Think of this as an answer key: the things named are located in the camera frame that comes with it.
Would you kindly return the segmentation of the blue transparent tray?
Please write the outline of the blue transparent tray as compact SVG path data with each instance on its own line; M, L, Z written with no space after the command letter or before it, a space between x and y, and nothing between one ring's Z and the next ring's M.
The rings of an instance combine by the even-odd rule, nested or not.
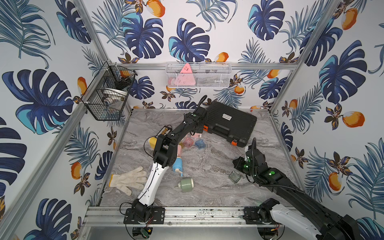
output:
M195 141L195 146L200 150L200 149L205 149L206 148L206 144L204 142L203 139L199 139L197 141Z

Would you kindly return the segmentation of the black plastic tool case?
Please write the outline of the black plastic tool case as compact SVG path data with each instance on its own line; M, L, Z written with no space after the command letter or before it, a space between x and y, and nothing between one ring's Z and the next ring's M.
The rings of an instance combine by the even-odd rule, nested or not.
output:
M203 130L226 139L233 146L244 148L256 123L256 116L215 101L207 108Z

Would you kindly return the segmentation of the black yellow small box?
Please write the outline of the black yellow small box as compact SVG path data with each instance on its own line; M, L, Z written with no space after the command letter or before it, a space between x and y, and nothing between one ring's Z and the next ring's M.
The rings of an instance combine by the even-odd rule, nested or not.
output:
M168 134L169 132L171 132L173 130L173 127L171 125L166 125L166 126L163 126L162 129L157 133L156 135L156 138L160 135L166 135Z

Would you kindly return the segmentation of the yellow pencil sharpener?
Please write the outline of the yellow pencil sharpener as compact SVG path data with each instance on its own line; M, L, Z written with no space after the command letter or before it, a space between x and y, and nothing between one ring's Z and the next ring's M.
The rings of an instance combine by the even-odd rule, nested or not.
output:
M150 147L154 150L156 147L157 138L156 137L149 138L148 143L149 143Z

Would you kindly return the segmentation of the green transparent tray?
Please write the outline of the green transparent tray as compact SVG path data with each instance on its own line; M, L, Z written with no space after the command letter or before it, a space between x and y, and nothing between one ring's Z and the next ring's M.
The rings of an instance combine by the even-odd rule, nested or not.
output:
M230 174L229 174L229 179L234 183L234 184L237 184L241 179L242 179L242 176L235 172L235 171L232 171Z

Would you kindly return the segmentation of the blue pencil sharpener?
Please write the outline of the blue pencil sharpener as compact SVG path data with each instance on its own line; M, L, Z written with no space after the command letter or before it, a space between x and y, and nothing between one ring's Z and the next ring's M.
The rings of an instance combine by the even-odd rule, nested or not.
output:
M178 173L181 177L183 177L183 161L182 158L177 157L173 166L172 166L173 172Z

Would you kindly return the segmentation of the pink triangular object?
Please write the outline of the pink triangular object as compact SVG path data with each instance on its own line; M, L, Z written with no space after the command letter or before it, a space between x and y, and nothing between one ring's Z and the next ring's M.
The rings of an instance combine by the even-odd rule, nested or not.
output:
M196 85L196 79L193 74L191 65L189 63L186 63L180 73L177 75L175 80L175 86L177 87L185 87L185 86L195 86Z

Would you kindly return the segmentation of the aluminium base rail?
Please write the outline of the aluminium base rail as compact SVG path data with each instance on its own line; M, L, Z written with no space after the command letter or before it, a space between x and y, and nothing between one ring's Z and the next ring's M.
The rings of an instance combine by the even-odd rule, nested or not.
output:
M127 220L128 207L89 207L85 227L281 227L272 220L250 222L256 210L245 207L164 207L146 222Z

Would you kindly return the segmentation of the green pencil sharpener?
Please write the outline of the green pencil sharpener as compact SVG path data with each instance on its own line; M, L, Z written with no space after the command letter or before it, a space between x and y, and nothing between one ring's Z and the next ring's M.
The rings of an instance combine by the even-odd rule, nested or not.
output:
M194 189L194 180L192 178L183 178L178 183L177 186L175 186L176 189L181 190L182 193L188 193L191 192Z

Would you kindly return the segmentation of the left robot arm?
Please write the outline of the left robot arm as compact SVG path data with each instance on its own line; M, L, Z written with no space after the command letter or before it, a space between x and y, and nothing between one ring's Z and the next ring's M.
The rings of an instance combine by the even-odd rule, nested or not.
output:
M157 137L153 153L153 166L143 191L133 201L133 213L143 220L148 218L155 201L156 192L166 173L177 159L178 145L189 133L202 133L208 110L202 107L184 114L183 121L166 135Z

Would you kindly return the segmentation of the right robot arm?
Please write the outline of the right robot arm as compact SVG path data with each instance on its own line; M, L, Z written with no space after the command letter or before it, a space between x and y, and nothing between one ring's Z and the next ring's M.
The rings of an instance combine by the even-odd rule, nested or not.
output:
M256 140L248 146L244 157L233 160L236 170L252 183L283 198L296 210L293 213L275 199L268 199L258 207L246 207L244 220L248 224L282 224L307 240L361 240L357 220L341 216L318 203L298 188L282 171L270 168L265 155L257 149Z

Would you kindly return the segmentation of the white work glove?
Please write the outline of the white work glove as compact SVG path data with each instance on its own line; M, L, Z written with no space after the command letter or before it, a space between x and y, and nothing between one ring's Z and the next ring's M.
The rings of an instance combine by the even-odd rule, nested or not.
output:
M118 189L127 196L131 196L132 188L136 190L144 189L144 184L147 182L146 176L147 172L144 171L142 166L140 166L132 171L120 175L112 174L108 186L110 188Z

